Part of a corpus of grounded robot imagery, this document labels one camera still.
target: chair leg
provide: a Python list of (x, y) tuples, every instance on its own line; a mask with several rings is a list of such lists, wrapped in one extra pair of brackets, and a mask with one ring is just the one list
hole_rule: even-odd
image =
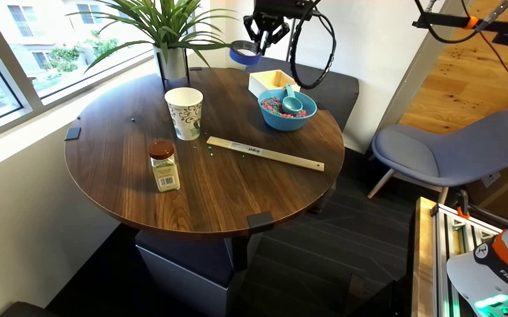
[(447, 187), (442, 187), (442, 189), (440, 189), (440, 194), (437, 194), (437, 203), (438, 203), (438, 204), (444, 204), (444, 203), (445, 203), (445, 197), (447, 197)]
[(366, 194), (366, 199), (371, 199), (378, 190), (380, 187), (393, 176), (393, 169), (389, 169), (387, 173), (384, 173), (384, 176), (375, 183), (375, 187), (371, 189), (370, 194)]

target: window sill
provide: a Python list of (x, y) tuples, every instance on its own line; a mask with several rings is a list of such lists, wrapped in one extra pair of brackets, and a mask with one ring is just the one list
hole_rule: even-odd
[(98, 85), (89, 86), (86, 92), (77, 93), (75, 97), (61, 97), (52, 101), (52, 104), (56, 102), (54, 108), (49, 108), (47, 111), (1, 132), (0, 162), (68, 125), (87, 104), (91, 104), (107, 90), (119, 86), (133, 78), (153, 72), (153, 67), (149, 67), (147, 62), (149, 58), (144, 58), (144, 62), (140, 60), (137, 65), (126, 67), (126, 71), (116, 72), (114, 76), (109, 74), (94, 78), (94, 83), (98, 81)]

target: plant pot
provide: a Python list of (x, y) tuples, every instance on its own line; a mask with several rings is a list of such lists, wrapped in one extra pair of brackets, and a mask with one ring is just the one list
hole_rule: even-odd
[(183, 48), (160, 51), (154, 49), (163, 92), (176, 86), (188, 86), (186, 53)]

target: yellow object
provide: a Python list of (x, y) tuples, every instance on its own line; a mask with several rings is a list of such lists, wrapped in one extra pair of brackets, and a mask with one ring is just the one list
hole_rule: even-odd
[(324, 171), (324, 162), (308, 160), (303, 157), (294, 157), (294, 155), (287, 155), (287, 153), (280, 153), (280, 152), (271, 152), (266, 148), (257, 148), (257, 146), (250, 146), (250, 145), (221, 139), (221, 138), (209, 136), (206, 139), (206, 145), (227, 148), (232, 152), (239, 152), (239, 153), (246, 153), (246, 155), (253, 155), (253, 157), (262, 157), (262, 159), (269, 159), (269, 160), (276, 160), (276, 162), (283, 162), (283, 164), (290, 164), (290, 166), (297, 166), (297, 167), (304, 167), (304, 169)]
[(255, 97), (266, 90), (278, 90), (285, 88), (287, 85), (290, 85), (294, 92), (299, 92), (299, 86), (294, 83), (294, 79), (278, 69), (251, 72), (248, 78), (248, 90)]

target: table top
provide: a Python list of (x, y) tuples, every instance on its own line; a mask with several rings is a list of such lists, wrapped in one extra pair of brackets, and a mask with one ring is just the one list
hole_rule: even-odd
[[(341, 132), (327, 111), (301, 130), (271, 130), (246, 85), (244, 71), (190, 71), (190, 86), (202, 92), (193, 141), (176, 139), (158, 76), (107, 92), (72, 123), (80, 127), (79, 139), (64, 143), (72, 180), (117, 220), (163, 233), (246, 234), (258, 226), (251, 219), (276, 224), (304, 211), (341, 169)], [(207, 146), (209, 136), (318, 160), (324, 173)], [(147, 146), (156, 139), (176, 145), (179, 190), (154, 187)]]

